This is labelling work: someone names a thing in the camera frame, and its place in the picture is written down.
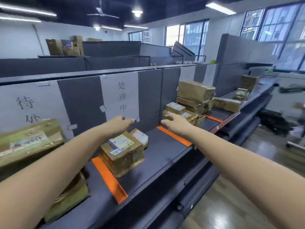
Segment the person's left hand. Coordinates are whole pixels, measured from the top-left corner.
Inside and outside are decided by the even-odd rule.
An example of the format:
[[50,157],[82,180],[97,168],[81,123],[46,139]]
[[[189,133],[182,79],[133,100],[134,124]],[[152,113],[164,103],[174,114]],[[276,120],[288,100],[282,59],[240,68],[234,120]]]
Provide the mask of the person's left hand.
[[125,120],[125,117],[119,115],[104,124],[101,124],[102,130],[104,131],[107,139],[114,138],[124,133],[129,126],[134,123],[133,119]]

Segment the bare forearm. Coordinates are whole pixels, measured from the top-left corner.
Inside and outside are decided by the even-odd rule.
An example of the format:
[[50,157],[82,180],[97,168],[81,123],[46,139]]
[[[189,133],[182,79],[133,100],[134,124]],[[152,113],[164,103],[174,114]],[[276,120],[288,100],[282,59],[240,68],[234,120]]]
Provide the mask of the bare forearm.
[[278,228],[303,228],[305,179],[293,171],[205,130],[188,139]]
[[100,125],[78,135],[1,182],[1,227],[34,228],[55,198],[106,140],[102,130],[103,125]]

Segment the person's left arm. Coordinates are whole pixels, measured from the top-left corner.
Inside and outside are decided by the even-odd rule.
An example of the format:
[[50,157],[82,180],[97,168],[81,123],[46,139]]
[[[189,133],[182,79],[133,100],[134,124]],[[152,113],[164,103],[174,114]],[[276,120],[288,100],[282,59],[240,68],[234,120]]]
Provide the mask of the person's left arm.
[[0,227],[34,228],[96,149],[133,122],[117,116],[0,182]]

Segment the window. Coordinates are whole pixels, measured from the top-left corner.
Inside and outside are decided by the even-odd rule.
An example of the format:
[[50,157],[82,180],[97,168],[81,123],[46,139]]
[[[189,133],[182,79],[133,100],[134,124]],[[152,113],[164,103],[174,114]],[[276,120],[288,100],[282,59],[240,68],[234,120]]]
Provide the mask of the window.
[[305,70],[305,3],[246,12],[240,36],[274,45],[277,69]]
[[150,43],[150,30],[143,30],[138,32],[128,33],[129,41],[141,41],[143,43]]
[[208,21],[167,26],[165,46],[173,47],[178,41],[195,53],[196,61],[202,61],[208,26]]

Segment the ceiling fan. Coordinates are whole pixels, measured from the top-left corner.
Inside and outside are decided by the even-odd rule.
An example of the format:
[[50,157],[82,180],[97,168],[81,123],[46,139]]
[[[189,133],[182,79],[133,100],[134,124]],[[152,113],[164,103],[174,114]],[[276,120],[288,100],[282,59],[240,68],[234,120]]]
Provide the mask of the ceiling fan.
[[102,10],[102,1],[99,0],[98,2],[99,2],[99,6],[100,6],[100,7],[96,7],[96,10],[97,10],[99,13],[98,13],[98,14],[87,14],[87,15],[100,15],[100,16],[102,16],[102,17],[107,16],[107,17],[112,17],[112,18],[119,18],[119,17],[117,17],[117,16],[104,14],[104,13],[103,13],[103,10]]

